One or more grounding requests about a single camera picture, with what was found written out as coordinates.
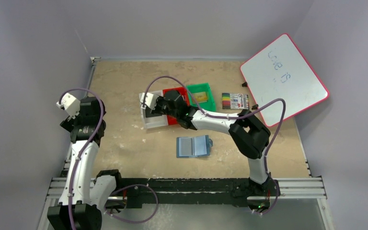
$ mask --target brown table surface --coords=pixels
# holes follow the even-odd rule
[[[217,112],[223,110],[223,92],[247,93],[239,61],[100,61],[91,89],[105,103],[105,136],[95,160],[93,176],[100,170],[119,169],[122,177],[146,178],[236,178],[248,177],[246,157],[226,134],[207,130],[186,130],[179,125],[144,129],[140,118],[138,94],[161,75],[178,78],[184,84],[208,82]],[[153,84],[151,91],[179,87],[170,79]],[[204,158],[176,157],[176,138],[209,135],[214,142]],[[303,149],[294,119],[285,121],[268,154],[273,177],[308,177]]]

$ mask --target wall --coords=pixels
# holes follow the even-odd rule
[[[368,1],[316,0],[295,42],[330,91],[297,117],[339,230],[368,229]]]
[[[90,59],[52,1],[0,0],[0,229],[36,229],[69,147],[60,93]]]
[[[68,0],[90,56],[249,58],[294,34],[313,0]]]

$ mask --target wooden tabletop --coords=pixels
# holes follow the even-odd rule
[[[238,61],[100,61],[91,89],[106,108],[105,136],[95,160],[93,176],[100,170],[119,169],[122,177],[231,178],[248,177],[246,157],[226,134],[207,130],[186,130],[179,125],[144,129],[138,95],[161,75],[178,78],[184,84],[208,82],[217,112],[223,110],[223,92],[247,93]],[[151,91],[179,87],[170,79],[160,79]],[[176,138],[209,135],[214,145],[210,156],[183,159],[176,157]],[[268,154],[272,176],[308,177],[305,158],[294,119],[285,121]]]

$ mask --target whiteboard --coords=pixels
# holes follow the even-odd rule
[[[276,98],[286,101],[284,119],[328,98],[328,90],[288,34],[283,34],[244,64],[241,72],[260,107]],[[261,114],[268,127],[280,121],[283,105],[276,102]]]

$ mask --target cable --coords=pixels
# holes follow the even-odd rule
[[[75,91],[75,90],[82,90],[82,91],[86,91],[86,92],[89,92],[91,93],[92,95],[94,95],[94,97],[99,101],[99,107],[101,109],[101,113],[100,113],[100,116],[99,116],[99,121],[98,121],[98,124],[94,130],[94,132],[90,135],[90,137],[88,138],[87,142],[82,146],[81,150],[78,152],[78,155],[76,157],[76,160],[75,160],[75,163],[74,163],[74,166],[71,170],[71,176],[70,176],[70,181],[69,181],[69,204],[68,204],[68,213],[69,213],[69,219],[70,219],[70,225],[71,225],[71,228],[72,230],[77,230],[76,226],[75,226],[75,222],[74,222],[74,217],[72,216],[72,191],[73,191],[73,185],[74,185],[74,177],[75,177],[75,173],[76,173],[76,170],[78,168],[78,164],[80,163],[81,161],[81,156],[83,155],[85,149],[87,148],[88,144],[92,141],[92,139],[94,138],[95,134],[98,132],[99,130],[99,127],[101,126],[102,124],[102,121],[103,121],[103,116],[104,116],[104,105],[102,104],[102,101],[101,99],[99,98],[99,96],[92,92],[91,90],[88,90],[88,89],[85,89],[85,88],[75,88],[75,89],[70,89],[70,90],[67,90],[65,91],[64,93],[62,93],[62,95],[60,96],[60,99],[58,100],[58,103],[61,104],[61,100],[63,99],[64,95],[70,91]],[[130,185],[130,186],[127,186],[125,188],[122,188],[122,189],[119,189],[117,192],[120,192],[120,191],[123,191],[125,189],[128,189],[130,187],[133,187],[133,186],[143,186],[143,187],[146,187],[148,188],[151,192],[153,192],[154,196],[156,197],[156,208],[153,212],[153,214],[145,219],[145,220],[142,220],[142,221],[131,221],[131,220],[128,220],[128,219],[123,219],[123,218],[120,218],[120,217],[117,217],[117,216],[114,216],[113,214],[110,214],[108,213],[111,217],[114,217],[114,218],[117,218],[121,221],[124,221],[124,222],[127,222],[127,223],[143,223],[143,222],[146,222],[148,221],[149,219],[151,219],[157,212],[157,209],[159,207],[159,200],[157,198],[157,195],[156,193],[154,192],[153,189],[151,189],[150,187],[146,186],[146,185],[143,185],[143,184],[134,184],[134,185]]]
[[[286,102],[284,101],[284,99],[282,98],[277,98],[277,99],[274,99],[272,100],[271,102],[265,104],[264,106],[256,109],[255,111],[249,113],[249,114],[246,114],[244,116],[229,116],[229,117],[226,117],[226,116],[216,116],[216,115],[210,115],[208,113],[206,113],[202,108],[201,106],[199,105],[199,103],[195,100],[193,94],[187,89],[187,87],[182,83],[180,82],[178,79],[174,78],[174,77],[171,77],[171,76],[160,76],[160,77],[157,77],[155,78],[146,88],[146,91],[145,91],[145,95],[143,97],[143,103],[142,103],[142,106],[145,106],[145,100],[146,100],[146,95],[147,93],[149,92],[149,89],[150,89],[150,86],[155,82],[157,81],[158,79],[161,79],[161,78],[169,78],[169,79],[172,79],[174,81],[176,81],[177,83],[179,83],[185,90],[187,90],[188,94],[190,94],[191,96],[191,99],[193,100],[193,102],[196,103],[198,109],[202,112],[202,114],[204,114],[205,116],[208,116],[208,117],[211,117],[211,118],[219,118],[219,119],[230,119],[230,120],[239,120],[239,119],[245,119],[245,118],[248,118],[250,116],[253,116],[255,115],[256,113],[264,110],[265,108],[271,106],[272,104],[276,103],[276,102],[281,102],[283,104],[283,111],[281,112],[281,117],[280,117],[280,121],[278,122],[278,125],[277,125],[277,129],[276,131],[274,132],[273,134],[273,138],[272,140],[269,142],[269,144],[267,145],[267,149],[266,149],[266,152],[264,153],[264,169],[266,170],[266,173],[267,173],[267,176],[269,177],[269,179],[271,179],[275,184],[276,184],[276,198],[273,202],[273,204],[266,210],[266,212],[264,213],[261,213],[261,214],[266,214],[268,213],[271,209],[273,209],[273,207],[275,206],[275,204],[277,203],[277,199],[278,199],[278,196],[279,196],[279,193],[280,193],[280,190],[279,190],[279,185],[278,183],[276,183],[276,181],[271,177],[270,173],[269,173],[269,169],[267,167],[267,154],[269,153],[269,149],[270,147],[272,146],[274,140],[276,139],[277,137],[277,134],[279,133],[280,131],[280,127],[281,125],[283,124],[283,120],[284,120],[284,115],[286,113]]]
[[[146,222],[146,221],[150,220],[151,218],[153,218],[153,216],[154,216],[154,215],[156,214],[156,212],[157,212],[157,209],[159,209],[159,199],[157,198],[157,194],[156,194],[156,192],[155,192],[152,188],[150,188],[149,186],[144,185],[144,184],[132,184],[132,185],[126,186],[126,187],[124,187],[124,188],[121,188],[121,189],[119,189],[119,190],[117,190],[117,191],[115,191],[115,192],[112,192],[111,194],[112,194],[112,195],[114,195],[114,194],[118,194],[119,192],[122,192],[122,191],[124,191],[125,189],[131,188],[131,187],[136,187],[136,186],[145,187],[145,188],[149,189],[149,190],[153,193],[154,197],[156,198],[156,207],[155,207],[155,209],[154,209],[153,213],[152,213],[148,218],[146,218],[146,219],[144,219],[144,220],[138,220],[138,221],[136,221],[136,220],[128,220],[128,219],[124,219],[124,218],[121,218],[121,217],[115,216],[114,214],[109,213],[109,212],[107,212],[107,211],[106,211],[106,214],[108,214],[109,216],[111,216],[111,217],[113,217],[113,218],[115,218],[115,219],[121,220],[121,221],[126,222],[126,223],[129,223],[129,224],[141,224],[141,223],[144,223],[144,222]]]

